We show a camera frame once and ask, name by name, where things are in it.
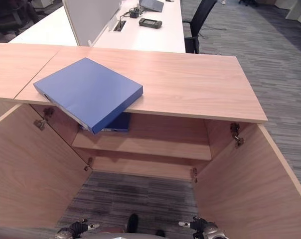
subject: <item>chair backrest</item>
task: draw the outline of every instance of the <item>chair backrest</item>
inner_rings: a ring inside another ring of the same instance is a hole
[[[192,36],[197,36],[199,34],[201,27],[203,26],[206,18],[208,17],[216,2],[217,0],[201,0],[197,11],[190,23]]]

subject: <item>white desk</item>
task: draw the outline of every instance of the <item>white desk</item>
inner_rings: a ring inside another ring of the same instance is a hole
[[[138,0],[123,0],[117,13],[118,19],[137,3]],[[139,19],[142,17],[161,20],[163,25],[160,29],[139,26]],[[162,12],[146,11],[137,19],[122,19],[127,21],[122,32],[112,32],[106,28],[94,47],[185,53],[179,0],[165,1]],[[76,46],[64,7],[45,17],[11,42]]]

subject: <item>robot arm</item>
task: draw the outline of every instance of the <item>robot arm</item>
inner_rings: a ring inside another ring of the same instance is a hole
[[[196,230],[192,235],[194,239],[228,239],[216,224],[210,223],[203,218],[193,217],[193,219],[194,221],[191,223],[179,222],[178,224],[181,227]]]
[[[72,223],[68,228],[61,228],[56,234],[55,239],[75,239],[79,238],[80,234],[86,232],[87,230],[92,230],[98,228],[99,225],[90,225],[86,224],[87,220],[84,219],[81,222]]]

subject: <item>laptop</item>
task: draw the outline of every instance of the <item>laptop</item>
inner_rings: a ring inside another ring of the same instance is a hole
[[[139,0],[140,6],[153,10],[153,11],[162,11],[162,7],[164,6],[164,3],[157,0]]]

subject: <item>door hinge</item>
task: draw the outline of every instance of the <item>door hinge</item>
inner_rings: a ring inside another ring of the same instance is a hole
[[[44,112],[44,116],[42,120],[36,119],[33,124],[38,127],[41,131],[43,131],[45,129],[45,124],[48,123],[49,118],[52,117],[53,113],[54,113],[54,109],[53,108],[45,108],[43,110]]]
[[[92,166],[93,164],[93,158],[90,157],[89,160],[87,161],[87,165],[84,167],[84,171],[89,170],[89,168]]]
[[[238,123],[230,124],[230,132],[232,137],[235,139],[235,147],[239,148],[245,143],[244,138],[239,137],[240,125]]]
[[[194,182],[194,183],[197,183],[198,182],[198,179],[197,179],[197,168],[193,168],[191,170],[191,180]]]

